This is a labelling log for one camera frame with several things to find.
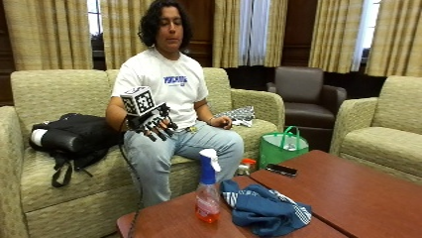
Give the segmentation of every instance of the man's arm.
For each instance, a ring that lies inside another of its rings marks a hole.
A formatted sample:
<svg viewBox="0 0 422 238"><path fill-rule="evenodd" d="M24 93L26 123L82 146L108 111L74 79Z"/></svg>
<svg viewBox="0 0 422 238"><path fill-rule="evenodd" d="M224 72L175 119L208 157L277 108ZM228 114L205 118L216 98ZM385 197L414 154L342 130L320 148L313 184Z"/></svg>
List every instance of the man's arm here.
<svg viewBox="0 0 422 238"><path fill-rule="evenodd" d="M204 99L195 103L197 116L201 121L205 121L211 126L221 127L225 130L232 128L232 120L227 116L215 118L208 105L208 101Z"/></svg>
<svg viewBox="0 0 422 238"><path fill-rule="evenodd" d="M120 97L112 97L106 109L106 121L108 125L116 130L120 130L123 120L127 116L127 110L124 108L123 100ZM127 131L127 125L123 123L122 131Z"/></svg>

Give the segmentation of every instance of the sofa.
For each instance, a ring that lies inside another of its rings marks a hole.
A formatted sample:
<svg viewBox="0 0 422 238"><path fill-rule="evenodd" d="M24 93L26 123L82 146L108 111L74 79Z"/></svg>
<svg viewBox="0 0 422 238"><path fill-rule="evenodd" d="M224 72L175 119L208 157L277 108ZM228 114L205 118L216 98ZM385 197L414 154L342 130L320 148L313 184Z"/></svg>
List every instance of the sofa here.
<svg viewBox="0 0 422 238"><path fill-rule="evenodd" d="M390 76L380 96L346 100L331 153L422 184L422 77Z"/></svg>
<svg viewBox="0 0 422 238"><path fill-rule="evenodd" d="M118 218L139 207L139 193L118 146L70 185L52 187L55 160L30 147L32 125L70 112L104 116L119 70L28 70L12 73L15 106L0 107L0 238L103 237L116 231ZM233 130L245 142L245 158L259 158L264 133L284 127L279 95L232 89L224 69L205 68L213 113L252 105L251 128ZM172 197L196 190L200 163L172 160Z"/></svg>

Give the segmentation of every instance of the green shopping bag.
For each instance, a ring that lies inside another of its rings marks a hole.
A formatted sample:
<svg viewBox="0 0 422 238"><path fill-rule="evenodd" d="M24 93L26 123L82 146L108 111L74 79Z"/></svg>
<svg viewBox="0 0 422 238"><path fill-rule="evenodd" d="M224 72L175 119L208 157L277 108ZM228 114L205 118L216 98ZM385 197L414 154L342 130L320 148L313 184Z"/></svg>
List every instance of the green shopping bag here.
<svg viewBox="0 0 422 238"><path fill-rule="evenodd" d="M301 137L296 126L289 126L283 133L267 133L260 143L260 168L264 169L268 164L279 164L308 152L308 141Z"/></svg>

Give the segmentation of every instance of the man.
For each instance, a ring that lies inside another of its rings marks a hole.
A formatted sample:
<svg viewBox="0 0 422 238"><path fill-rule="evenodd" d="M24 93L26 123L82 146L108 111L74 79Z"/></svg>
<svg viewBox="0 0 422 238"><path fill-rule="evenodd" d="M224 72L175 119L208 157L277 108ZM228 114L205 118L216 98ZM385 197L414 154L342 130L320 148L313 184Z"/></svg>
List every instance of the man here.
<svg viewBox="0 0 422 238"><path fill-rule="evenodd" d="M223 181L232 178L244 153L243 140L229 131L231 119L212 116L203 67L180 52L192 35L181 5L173 0L155 1L140 25L140 38L149 49L123 64L106 111L107 122L118 130L127 116L120 95L137 86L149 86L156 104L165 102L171 107L171 118L179 126L173 137L153 142L131 130L124 135L145 206L171 199L173 155L199 160L200 150L215 149L221 166L216 179Z"/></svg>

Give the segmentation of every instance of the black backpack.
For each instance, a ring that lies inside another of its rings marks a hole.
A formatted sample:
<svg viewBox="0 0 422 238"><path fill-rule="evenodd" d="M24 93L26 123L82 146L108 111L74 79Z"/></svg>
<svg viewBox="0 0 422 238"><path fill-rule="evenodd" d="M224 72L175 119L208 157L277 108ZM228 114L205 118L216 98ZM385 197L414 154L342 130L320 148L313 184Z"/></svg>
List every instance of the black backpack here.
<svg viewBox="0 0 422 238"><path fill-rule="evenodd" d="M106 157L110 147L123 140L123 134L108 126L104 117L79 113L68 113L58 121L34 125L34 134L38 129L47 130L46 134L38 144L31 137L30 145L35 150L50 153L56 160L54 187L70 184L74 170L83 171L92 177L86 168L99 162ZM66 166L68 169L64 181L59 182Z"/></svg>

